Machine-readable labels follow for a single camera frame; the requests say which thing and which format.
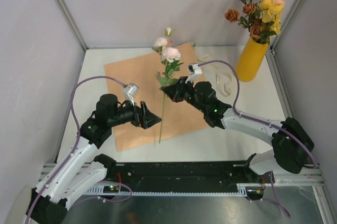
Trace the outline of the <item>pale pink rose stem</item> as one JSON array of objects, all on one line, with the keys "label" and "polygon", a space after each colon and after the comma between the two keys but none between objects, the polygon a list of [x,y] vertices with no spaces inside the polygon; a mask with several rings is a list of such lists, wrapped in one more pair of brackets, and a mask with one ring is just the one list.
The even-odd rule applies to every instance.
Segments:
[{"label": "pale pink rose stem", "polygon": [[155,40],[152,50],[160,55],[161,64],[164,66],[163,72],[157,72],[156,79],[161,87],[173,85],[178,81],[174,78],[174,73],[180,70],[183,62],[181,60],[181,52],[172,46],[171,37],[174,30],[167,27],[164,30],[164,37],[159,37]]}]

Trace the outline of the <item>green and peach wrapping paper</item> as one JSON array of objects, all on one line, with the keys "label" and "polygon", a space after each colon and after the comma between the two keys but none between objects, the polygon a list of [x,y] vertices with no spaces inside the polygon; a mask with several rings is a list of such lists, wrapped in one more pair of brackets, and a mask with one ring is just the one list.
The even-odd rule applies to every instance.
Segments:
[{"label": "green and peach wrapping paper", "polygon": [[156,79],[157,73],[165,70],[158,53],[145,53],[135,48],[119,49],[110,53],[104,70],[107,76],[125,84],[136,84],[139,87],[136,102],[145,101],[149,110],[163,120],[146,130],[129,123],[115,127],[113,133],[117,151],[191,133],[207,126],[200,111],[186,102],[174,103],[164,96]]}]

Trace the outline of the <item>brown rose stem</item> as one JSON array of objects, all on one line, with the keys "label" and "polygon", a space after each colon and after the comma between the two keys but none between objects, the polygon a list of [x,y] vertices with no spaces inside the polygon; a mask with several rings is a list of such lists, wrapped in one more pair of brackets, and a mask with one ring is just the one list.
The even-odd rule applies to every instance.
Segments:
[{"label": "brown rose stem", "polygon": [[270,24],[263,23],[263,10],[259,9],[258,0],[239,0],[243,3],[242,9],[229,8],[224,17],[230,23],[247,29],[250,37],[259,44],[270,44]]}]

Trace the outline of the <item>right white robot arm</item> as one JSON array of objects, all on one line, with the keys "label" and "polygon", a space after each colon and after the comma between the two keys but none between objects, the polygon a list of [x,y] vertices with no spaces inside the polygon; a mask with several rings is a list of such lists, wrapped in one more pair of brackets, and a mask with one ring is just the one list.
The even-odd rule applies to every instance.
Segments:
[{"label": "right white robot arm", "polygon": [[216,97],[210,82],[193,84],[181,77],[175,84],[160,89],[173,102],[185,101],[202,112],[210,127],[242,132],[271,146],[271,150],[254,153],[246,160],[246,181],[257,182],[271,171],[299,174],[307,166],[314,143],[296,119],[267,120],[236,110]]}]

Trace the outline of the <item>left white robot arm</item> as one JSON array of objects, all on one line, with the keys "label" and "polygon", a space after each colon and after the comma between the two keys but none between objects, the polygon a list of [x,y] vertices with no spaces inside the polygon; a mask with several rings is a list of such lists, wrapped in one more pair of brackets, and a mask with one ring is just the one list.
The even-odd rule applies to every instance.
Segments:
[{"label": "left white robot arm", "polygon": [[32,189],[25,222],[61,223],[85,191],[102,180],[109,182],[116,177],[116,161],[105,154],[97,155],[84,172],[78,173],[85,161],[111,136],[113,127],[130,123],[148,129],[160,121],[144,101],[137,106],[129,100],[119,103],[114,94],[102,95],[95,111],[78,127],[74,146]]}]

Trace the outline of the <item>yellow rose stem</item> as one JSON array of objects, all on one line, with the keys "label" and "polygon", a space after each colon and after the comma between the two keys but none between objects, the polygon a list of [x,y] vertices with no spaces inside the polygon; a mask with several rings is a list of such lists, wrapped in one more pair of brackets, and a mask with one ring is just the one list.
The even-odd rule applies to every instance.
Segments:
[{"label": "yellow rose stem", "polygon": [[281,32],[281,15],[284,9],[284,0],[262,0],[259,3],[259,9],[262,11],[262,22],[274,32],[274,35],[279,35]]}]

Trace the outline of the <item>cream printed ribbon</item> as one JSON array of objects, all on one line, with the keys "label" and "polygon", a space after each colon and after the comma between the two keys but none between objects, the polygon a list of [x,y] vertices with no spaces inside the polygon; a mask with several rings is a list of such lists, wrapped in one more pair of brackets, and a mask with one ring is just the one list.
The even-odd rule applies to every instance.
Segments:
[{"label": "cream printed ribbon", "polygon": [[[222,60],[230,63],[229,51],[227,46],[197,46],[195,42],[191,43],[192,49],[196,52],[199,63],[205,63],[212,60]],[[230,67],[224,63],[213,62],[202,67],[206,73],[206,78],[212,82],[216,91],[222,96],[229,98],[232,95],[233,73]]]}]

